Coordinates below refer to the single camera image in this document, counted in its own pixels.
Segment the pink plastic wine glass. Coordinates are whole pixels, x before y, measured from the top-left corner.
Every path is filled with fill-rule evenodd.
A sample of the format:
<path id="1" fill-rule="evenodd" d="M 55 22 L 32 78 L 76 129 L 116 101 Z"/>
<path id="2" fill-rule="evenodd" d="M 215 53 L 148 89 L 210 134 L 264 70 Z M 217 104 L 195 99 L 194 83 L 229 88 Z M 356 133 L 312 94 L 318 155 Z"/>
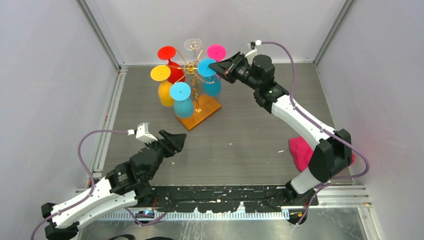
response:
<path id="1" fill-rule="evenodd" d="M 216 72 L 209 67 L 209 64 L 220 62 L 224 59 L 226 54 L 226 49 L 220 44 L 212 44 L 208 47 L 208 58 L 205 58 L 200 62 L 200 65 L 202 65 L 203 71 L 205 72 L 205 75 L 201 74 L 204 77 L 203 81 L 205 83 L 214 82 L 215 80 L 213 77 L 215 77 L 217 80 L 220 79 L 220 77 L 216 75 Z"/>

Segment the blue wine glass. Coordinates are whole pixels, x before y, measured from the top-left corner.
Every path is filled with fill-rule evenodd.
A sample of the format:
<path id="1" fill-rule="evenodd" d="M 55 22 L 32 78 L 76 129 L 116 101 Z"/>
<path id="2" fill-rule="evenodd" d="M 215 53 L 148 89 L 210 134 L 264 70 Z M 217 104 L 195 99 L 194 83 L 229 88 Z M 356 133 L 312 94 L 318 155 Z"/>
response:
<path id="1" fill-rule="evenodd" d="M 176 116 L 183 119 L 191 117 L 195 111 L 191 100 L 191 87 L 185 82 L 176 82 L 169 93 L 174 100 L 173 108 Z"/>
<path id="2" fill-rule="evenodd" d="M 222 90 L 221 80 L 216 72 L 209 67 L 210 64 L 215 62 L 212 58 L 205 58 L 199 62 L 197 67 L 197 71 L 203 80 L 203 92 L 210 97 L 218 96 Z"/>

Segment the clear wine glass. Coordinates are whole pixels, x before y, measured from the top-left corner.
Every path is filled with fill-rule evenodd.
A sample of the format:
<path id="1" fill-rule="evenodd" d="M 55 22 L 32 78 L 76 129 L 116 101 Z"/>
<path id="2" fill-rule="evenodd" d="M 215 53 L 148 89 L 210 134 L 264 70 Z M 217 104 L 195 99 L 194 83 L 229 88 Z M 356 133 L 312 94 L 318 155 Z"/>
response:
<path id="1" fill-rule="evenodd" d="M 190 38 L 184 42 L 184 47 L 192 53 L 192 65 L 196 65 L 199 62 L 200 57 L 204 51 L 203 42 L 199 38 Z"/>

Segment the red plastic wine glass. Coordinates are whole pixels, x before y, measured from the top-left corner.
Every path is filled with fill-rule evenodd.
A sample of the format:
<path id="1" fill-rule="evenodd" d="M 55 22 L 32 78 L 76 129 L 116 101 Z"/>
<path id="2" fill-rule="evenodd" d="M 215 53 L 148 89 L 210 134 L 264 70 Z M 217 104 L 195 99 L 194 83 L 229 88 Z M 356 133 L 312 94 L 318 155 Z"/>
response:
<path id="1" fill-rule="evenodd" d="M 173 46 L 164 46 L 160 48 L 157 52 L 157 56 L 161 60 L 167 60 L 167 66 L 170 69 L 170 76 L 168 77 L 168 82 L 171 84 L 174 84 L 176 82 L 185 82 L 185 72 L 183 71 L 182 67 L 172 61 L 172 58 L 175 57 L 177 54 L 177 50 Z"/>

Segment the yellow plastic wine glass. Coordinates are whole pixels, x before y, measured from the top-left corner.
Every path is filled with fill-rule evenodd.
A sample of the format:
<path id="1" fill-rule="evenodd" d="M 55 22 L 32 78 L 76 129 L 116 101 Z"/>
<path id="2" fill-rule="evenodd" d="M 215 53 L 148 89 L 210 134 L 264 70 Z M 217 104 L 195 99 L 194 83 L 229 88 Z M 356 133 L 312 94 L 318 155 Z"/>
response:
<path id="1" fill-rule="evenodd" d="M 150 72 L 151 79 L 160 82 L 157 94 L 160 103 L 165 107 L 172 107 L 174 105 L 174 99 L 170 95 L 170 89 L 173 84 L 168 81 L 170 76 L 171 70 L 166 65 L 155 66 Z"/>

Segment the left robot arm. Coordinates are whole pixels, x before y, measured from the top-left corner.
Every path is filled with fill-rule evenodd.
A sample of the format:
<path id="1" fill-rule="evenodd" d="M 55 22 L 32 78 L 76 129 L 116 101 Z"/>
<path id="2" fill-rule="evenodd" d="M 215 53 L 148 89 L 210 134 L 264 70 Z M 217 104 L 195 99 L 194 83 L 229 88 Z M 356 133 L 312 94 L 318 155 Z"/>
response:
<path id="1" fill-rule="evenodd" d="M 63 203 L 47 202 L 41 206 L 41 224 L 47 223 L 44 232 L 48 240 L 70 240 L 80 229 L 119 209 L 137 204 L 148 207 L 154 199 L 150 181 L 164 159 L 183 150 L 187 138 L 185 133 L 172 134 L 162 129 L 159 131 L 161 138 L 158 139 L 149 133 L 146 124 L 122 131 L 122 134 L 134 135 L 145 146 L 98 182 L 95 182 L 82 158 L 83 141 L 80 141 L 77 155 L 89 175 L 91 186 Z"/>

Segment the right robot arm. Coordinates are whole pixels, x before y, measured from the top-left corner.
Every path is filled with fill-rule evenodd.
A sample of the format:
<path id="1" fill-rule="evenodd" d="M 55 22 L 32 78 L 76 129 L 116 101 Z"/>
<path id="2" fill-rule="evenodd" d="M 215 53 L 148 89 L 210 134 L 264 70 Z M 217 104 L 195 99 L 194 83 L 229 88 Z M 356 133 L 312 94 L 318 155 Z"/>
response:
<path id="1" fill-rule="evenodd" d="M 269 56 L 259 54 L 249 62 L 238 52 L 226 60 L 213 61 L 206 68 L 231 84 L 240 81 L 253 89 L 256 103 L 287 123 L 312 149 L 307 168 L 285 184 L 283 196 L 291 205 L 299 205 L 307 191 L 327 183 L 352 164 L 350 133 L 334 130 L 291 99 L 289 92 L 275 81 L 275 66 Z"/>

